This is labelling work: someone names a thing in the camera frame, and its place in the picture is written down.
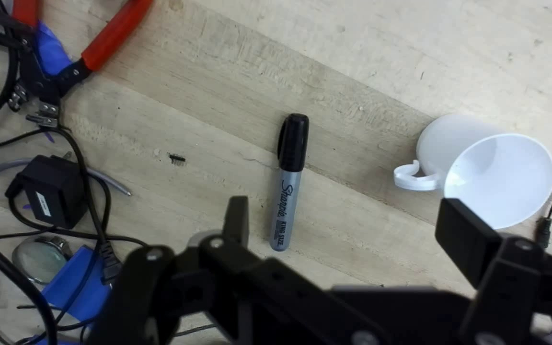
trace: dark spot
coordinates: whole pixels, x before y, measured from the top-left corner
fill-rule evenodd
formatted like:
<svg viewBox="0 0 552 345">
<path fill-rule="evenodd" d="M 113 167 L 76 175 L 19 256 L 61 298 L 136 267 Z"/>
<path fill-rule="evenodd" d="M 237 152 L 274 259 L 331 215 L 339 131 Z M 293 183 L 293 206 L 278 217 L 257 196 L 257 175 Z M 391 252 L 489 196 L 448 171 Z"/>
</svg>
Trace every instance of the dark spot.
<svg viewBox="0 0 552 345">
<path fill-rule="evenodd" d="M 176 156 L 176 154 L 168 154 L 168 160 L 170 160 L 172 164 L 186 164 L 186 158 Z"/>
</svg>

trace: white plastic cup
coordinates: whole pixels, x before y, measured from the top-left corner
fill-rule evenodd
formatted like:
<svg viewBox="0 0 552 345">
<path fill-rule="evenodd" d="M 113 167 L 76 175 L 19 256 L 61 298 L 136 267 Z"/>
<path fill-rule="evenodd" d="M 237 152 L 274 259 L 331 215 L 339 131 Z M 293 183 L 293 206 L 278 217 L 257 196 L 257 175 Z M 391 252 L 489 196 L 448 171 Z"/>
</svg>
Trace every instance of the white plastic cup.
<svg viewBox="0 0 552 345">
<path fill-rule="evenodd" d="M 538 141 L 469 118 L 429 123 L 416 156 L 393 171 L 398 189 L 462 200 L 494 231 L 531 219 L 552 194 L 552 156 Z"/>
</svg>

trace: wooden table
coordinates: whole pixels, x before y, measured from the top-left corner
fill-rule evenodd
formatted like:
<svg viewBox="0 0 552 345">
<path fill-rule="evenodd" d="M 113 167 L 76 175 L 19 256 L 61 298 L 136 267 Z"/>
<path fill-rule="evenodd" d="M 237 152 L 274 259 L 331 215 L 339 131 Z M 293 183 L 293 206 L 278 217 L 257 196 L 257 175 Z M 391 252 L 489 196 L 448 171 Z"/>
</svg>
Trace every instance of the wooden table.
<svg viewBox="0 0 552 345">
<path fill-rule="evenodd" d="M 44 22 L 78 56 L 121 5 L 46 3 Z M 0 51 L 0 83 L 4 66 Z M 469 114 L 552 150 L 552 5 L 157 0 L 124 51 L 71 93 L 65 125 L 90 167 L 134 192 L 115 194 L 113 235 L 182 252 L 193 235 L 222 227 L 230 196 L 249 196 L 251 250 L 268 258 L 274 146 L 293 112 L 312 127 L 295 235 L 278 259 L 322 288 L 471 294 L 433 240 L 439 200 L 397 190 L 391 169 L 414 158 L 416 137 L 443 114 Z M 2 112 L 0 141 L 30 129 Z M 0 150 L 0 162 L 50 152 L 69 148 L 38 137 Z M 168 154 L 188 162 L 172 166 Z M 0 235 L 25 231 L 4 200 L 11 177 L 0 177 Z M 21 304 L 0 275 L 0 327 L 13 338 L 40 330 L 34 313 L 15 311 Z"/>
</svg>

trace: black electronic device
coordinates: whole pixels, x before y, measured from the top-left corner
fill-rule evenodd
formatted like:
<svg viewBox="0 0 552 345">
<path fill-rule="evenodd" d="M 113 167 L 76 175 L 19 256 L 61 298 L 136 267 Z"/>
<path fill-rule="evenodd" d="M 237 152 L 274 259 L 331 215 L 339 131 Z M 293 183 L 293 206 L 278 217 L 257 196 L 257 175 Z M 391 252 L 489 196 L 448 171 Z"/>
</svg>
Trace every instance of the black electronic device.
<svg viewBox="0 0 552 345">
<path fill-rule="evenodd" d="M 410 288 L 320 290 L 245 250 L 245 208 L 234 198 L 222 235 L 178 256 L 163 246 L 130 254 L 88 345 L 165 345 L 193 313 L 237 345 L 544 344 L 531 321 L 552 317 L 552 256 L 525 238 L 502 240 L 456 200 L 441 206 L 437 240 L 477 286 L 473 300 Z"/>
<path fill-rule="evenodd" d="M 6 196 L 27 194 L 34 219 L 73 229 L 84 215 L 80 167 L 61 158 L 34 158 L 9 185 Z"/>
</svg>

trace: red pliers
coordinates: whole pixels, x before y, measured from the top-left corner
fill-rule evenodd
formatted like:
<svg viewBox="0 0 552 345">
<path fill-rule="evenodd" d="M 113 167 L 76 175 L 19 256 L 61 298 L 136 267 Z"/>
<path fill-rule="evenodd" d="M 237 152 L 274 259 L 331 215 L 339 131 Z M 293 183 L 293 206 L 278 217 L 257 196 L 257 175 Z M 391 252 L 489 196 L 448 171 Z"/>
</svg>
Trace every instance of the red pliers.
<svg viewBox="0 0 552 345">
<path fill-rule="evenodd" d="M 42 0 L 15 0 L 11 18 L 23 28 L 19 39 L 19 79 L 7 102 L 9 110 L 19 112 L 30 97 L 40 100 L 38 114 L 27 116 L 38 127 L 59 127 L 61 98 L 121 49 L 138 28 L 153 0 L 128 0 L 105 29 L 86 47 L 80 60 L 67 66 L 57 75 L 48 75 L 38 56 L 38 20 Z"/>
</svg>

